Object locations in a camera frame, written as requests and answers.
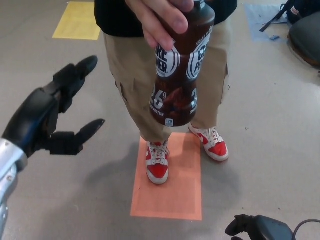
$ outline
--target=robotic hand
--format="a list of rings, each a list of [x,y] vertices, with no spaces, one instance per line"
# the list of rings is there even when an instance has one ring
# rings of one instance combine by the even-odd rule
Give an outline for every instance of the robotic hand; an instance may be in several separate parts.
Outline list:
[[[266,216],[237,215],[225,233],[232,236],[231,240],[242,240],[236,236],[240,233],[248,233],[251,240],[296,240],[299,228],[311,222],[320,223],[320,220],[305,220],[292,232],[287,224]]]
[[[28,96],[7,125],[0,138],[0,240],[8,218],[8,198],[28,158],[39,150],[47,150],[51,155],[77,155],[105,123],[97,119],[77,134],[55,132],[58,115],[67,112],[97,63],[98,58],[90,56],[77,65],[69,64],[61,69],[52,82]]]

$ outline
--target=shoelace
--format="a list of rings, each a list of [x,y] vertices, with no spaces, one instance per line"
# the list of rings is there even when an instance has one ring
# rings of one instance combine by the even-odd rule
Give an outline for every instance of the shoelace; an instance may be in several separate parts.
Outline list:
[[[219,135],[219,133],[215,127],[207,130],[206,134],[209,135],[206,137],[213,146],[215,146],[218,143],[222,143],[224,141],[223,138]]]
[[[164,164],[164,160],[166,157],[166,154],[169,154],[168,150],[168,144],[164,143],[161,146],[157,146],[155,144],[150,144],[149,146],[150,154],[151,154],[151,161],[153,165],[156,164]]]

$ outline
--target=gray floor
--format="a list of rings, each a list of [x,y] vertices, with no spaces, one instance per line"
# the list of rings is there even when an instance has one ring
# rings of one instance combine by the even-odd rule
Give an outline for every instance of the gray floor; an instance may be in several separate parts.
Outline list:
[[[277,218],[292,229],[320,219],[318,72],[285,44],[252,42],[241,3],[218,125],[230,159],[217,165],[202,155],[203,221],[130,217],[139,132],[108,71],[102,36],[52,39],[66,5],[1,0],[0,129],[33,89],[89,55],[99,64],[58,129],[106,123],[77,157],[39,152],[30,160],[9,201],[5,240],[227,240],[224,230],[238,214]],[[304,226],[298,239],[320,239],[320,226]]]

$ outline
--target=black shirt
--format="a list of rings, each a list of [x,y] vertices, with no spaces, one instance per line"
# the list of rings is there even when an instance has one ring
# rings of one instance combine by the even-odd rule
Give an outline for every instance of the black shirt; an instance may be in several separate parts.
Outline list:
[[[213,0],[207,4],[215,11],[215,24],[225,21],[238,6],[238,0]],[[143,37],[142,25],[125,0],[94,0],[96,24],[114,37]]]

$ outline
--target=khaki pants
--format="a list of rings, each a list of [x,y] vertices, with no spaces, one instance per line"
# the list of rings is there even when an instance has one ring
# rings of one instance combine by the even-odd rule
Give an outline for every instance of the khaki pants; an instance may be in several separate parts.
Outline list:
[[[229,90],[228,51],[230,19],[214,26],[197,79],[198,107],[192,125],[209,129],[217,125],[219,105]],[[156,56],[144,38],[104,35],[109,69],[127,110],[147,142],[165,142],[171,130],[157,123],[149,110],[156,80]]]

